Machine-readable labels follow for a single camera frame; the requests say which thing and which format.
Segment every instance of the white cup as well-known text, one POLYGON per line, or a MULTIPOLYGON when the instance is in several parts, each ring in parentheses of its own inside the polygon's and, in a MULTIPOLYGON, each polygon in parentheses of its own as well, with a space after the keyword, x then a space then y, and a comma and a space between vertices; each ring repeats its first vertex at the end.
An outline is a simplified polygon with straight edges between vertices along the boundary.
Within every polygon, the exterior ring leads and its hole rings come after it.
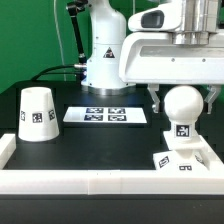
POLYGON ((21 91, 19 138, 40 142, 59 135, 52 93, 49 88, 31 87, 21 91))

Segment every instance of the black tabletop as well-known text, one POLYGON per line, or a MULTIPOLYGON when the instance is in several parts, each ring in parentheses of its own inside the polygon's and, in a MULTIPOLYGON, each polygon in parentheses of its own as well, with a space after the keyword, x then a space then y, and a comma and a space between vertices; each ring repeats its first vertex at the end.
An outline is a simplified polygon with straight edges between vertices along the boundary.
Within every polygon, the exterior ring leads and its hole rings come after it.
MULTIPOLYGON (((0 134, 18 136, 20 93, 31 86, 51 88, 60 135, 39 143, 17 137, 16 151, 5 169, 148 170, 155 169, 153 154, 168 150, 162 133, 170 130, 170 122, 163 112, 163 99, 172 86, 161 86, 161 112, 155 114, 144 85, 127 95, 100 96, 83 92, 76 82, 18 82, 0 95, 0 134), (141 107, 147 123, 64 123, 69 106, 141 107)), ((197 88, 205 97, 206 89, 197 88)), ((198 133, 222 160, 223 114, 224 103, 216 100, 212 114, 203 112, 196 123, 198 133)), ((1 195, 0 206, 6 211, 0 215, 3 223, 222 223, 223 199, 212 195, 1 195)))

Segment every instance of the white ball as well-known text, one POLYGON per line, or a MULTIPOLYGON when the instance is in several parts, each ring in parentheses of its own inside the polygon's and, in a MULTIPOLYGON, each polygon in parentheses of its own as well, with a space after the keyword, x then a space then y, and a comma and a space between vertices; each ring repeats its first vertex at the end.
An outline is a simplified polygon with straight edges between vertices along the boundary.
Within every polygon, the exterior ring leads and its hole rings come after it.
POLYGON ((191 86, 177 86, 165 97, 165 112, 176 123, 195 122, 203 109, 203 98, 191 86))

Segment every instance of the black cable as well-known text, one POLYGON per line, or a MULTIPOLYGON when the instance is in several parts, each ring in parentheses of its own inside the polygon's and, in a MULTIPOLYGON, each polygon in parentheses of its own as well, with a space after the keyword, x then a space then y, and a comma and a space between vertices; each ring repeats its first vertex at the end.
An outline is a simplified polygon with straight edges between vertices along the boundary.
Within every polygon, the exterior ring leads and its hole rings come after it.
POLYGON ((58 69, 65 69, 65 68, 74 68, 74 65, 59 65, 59 66, 44 69, 43 71, 41 71, 40 73, 35 75, 33 78, 31 78, 31 81, 36 81, 40 76, 46 75, 50 71, 55 71, 55 70, 58 70, 58 69))

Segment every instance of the white stand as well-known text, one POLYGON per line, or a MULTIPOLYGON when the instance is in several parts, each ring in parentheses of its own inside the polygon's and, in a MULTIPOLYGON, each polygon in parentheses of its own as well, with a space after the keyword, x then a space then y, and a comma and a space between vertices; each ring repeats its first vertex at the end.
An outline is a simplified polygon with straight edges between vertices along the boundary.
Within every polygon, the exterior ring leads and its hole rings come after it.
POLYGON ((170 152, 154 154, 157 170, 177 172, 218 171, 223 167, 205 139, 195 130, 195 122, 202 112, 203 99, 190 86, 173 88, 165 98, 165 111, 171 130, 164 132, 170 152))

